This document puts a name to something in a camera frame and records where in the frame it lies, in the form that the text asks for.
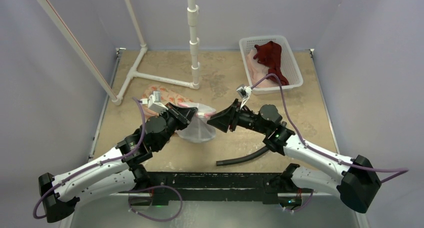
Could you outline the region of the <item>floral mesh laundry bag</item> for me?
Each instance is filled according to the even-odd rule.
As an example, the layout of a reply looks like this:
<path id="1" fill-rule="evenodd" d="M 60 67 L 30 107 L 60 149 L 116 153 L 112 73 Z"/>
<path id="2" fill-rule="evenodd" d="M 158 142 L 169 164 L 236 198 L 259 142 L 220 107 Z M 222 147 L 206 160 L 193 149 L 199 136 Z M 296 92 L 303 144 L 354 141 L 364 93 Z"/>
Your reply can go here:
<path id="1" fill-rule="evenodd" d="M 158 85 L 158 84 L 151 84 L 148 86 L 148 88 L 143 92 L 141 99 L 148 98 L 153 91 L 159 91 L 160 92 L 160 99 L 161 102 L 165 105 L 168 102 L 171 102 L 172 104 L 178 105 L 181 102 L 193 102 L 193 100 L 189 99 L 186 96 L 183 96 L 168 87 Z"/>

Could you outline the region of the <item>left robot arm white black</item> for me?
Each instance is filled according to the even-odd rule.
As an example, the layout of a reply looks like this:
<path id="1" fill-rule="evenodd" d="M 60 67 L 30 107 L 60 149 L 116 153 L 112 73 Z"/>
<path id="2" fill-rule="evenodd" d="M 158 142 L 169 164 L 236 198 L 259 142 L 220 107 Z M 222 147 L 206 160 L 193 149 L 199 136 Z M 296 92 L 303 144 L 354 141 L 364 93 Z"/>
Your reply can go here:
<path id="1" fill-rule="evenodd" d="M 132 134 L 118 142 L 103 156 L 60 175 L 45 173 L 38 178 L 40 199 L 33 209 L 35 219 L 55 223 L 70 216 L 78 204 L 118 192 L 149 187 L 149 176 L 142 162 L 160 151 L 177 130 L 190 125 L 196 107 L 161 104 L 157 116 L 146 118 Z"/>

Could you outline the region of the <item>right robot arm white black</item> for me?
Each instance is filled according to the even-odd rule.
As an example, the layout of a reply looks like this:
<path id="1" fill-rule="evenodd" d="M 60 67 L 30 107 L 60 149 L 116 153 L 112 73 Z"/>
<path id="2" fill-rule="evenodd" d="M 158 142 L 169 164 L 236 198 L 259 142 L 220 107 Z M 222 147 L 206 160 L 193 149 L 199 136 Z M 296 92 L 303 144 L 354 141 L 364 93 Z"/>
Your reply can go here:
<path id="1" fill-rule="evenodd" d="M 263 143 L 272 152 L 303 161 L 315 168 L 297 167 L 281 177 L 281 186 L 288 192 L 307 188 L 331 194 L 348 208 L 366 213 L 382 183 L 368 158 L 332 153 L 322 147 L 312 149 L 293 130 L 287 128 L 274 105 L 263 105 L 255 113 L 237 99 L 225 110 L 212 115 L 207 124 L 227 132 L 237 127 L 263 134 Z"/>

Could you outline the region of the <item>white mesh laundry bag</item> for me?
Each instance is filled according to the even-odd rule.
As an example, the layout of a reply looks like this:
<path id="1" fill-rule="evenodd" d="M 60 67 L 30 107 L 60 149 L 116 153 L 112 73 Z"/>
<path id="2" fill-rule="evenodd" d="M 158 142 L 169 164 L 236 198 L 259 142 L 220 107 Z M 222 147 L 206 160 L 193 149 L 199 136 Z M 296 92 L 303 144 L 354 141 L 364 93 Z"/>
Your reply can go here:
<path id="1" fill-rule="evenodd" d="M 192 143 L 204 143 L 216 137 L 216 129 L 207 124 L 209 118 L 216 113 L 214 108 L 194 102 L 180 102 L 178 106 L 187 108 L 195 107 L 198 110 L 185 129 L 176 131 L 180 138 Z"/>

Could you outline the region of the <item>dark red bra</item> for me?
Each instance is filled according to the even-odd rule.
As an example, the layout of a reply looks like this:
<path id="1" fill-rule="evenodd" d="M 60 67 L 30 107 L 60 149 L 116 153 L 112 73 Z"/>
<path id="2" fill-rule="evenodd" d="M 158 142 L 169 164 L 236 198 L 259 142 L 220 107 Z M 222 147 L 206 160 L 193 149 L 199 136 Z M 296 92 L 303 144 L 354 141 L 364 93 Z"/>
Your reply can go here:
<path id="1" fill-rule="evenodd" d="M 271 79 L 276 83 L 280 82 L 282 86 L 289 85 L 289 81 L 283 76 L 280 67 L 282 47 L 273 41 L 269 41 L 263 45 L 255 44 L 254 48 L 257 51 L 253 58 L 257 60 L 259 64 L 268 67 L 268 74 L 272 73 L 278 77 L 278 79 L 276 79 L 274 76 L 270 76 L 267 79 Z"/>

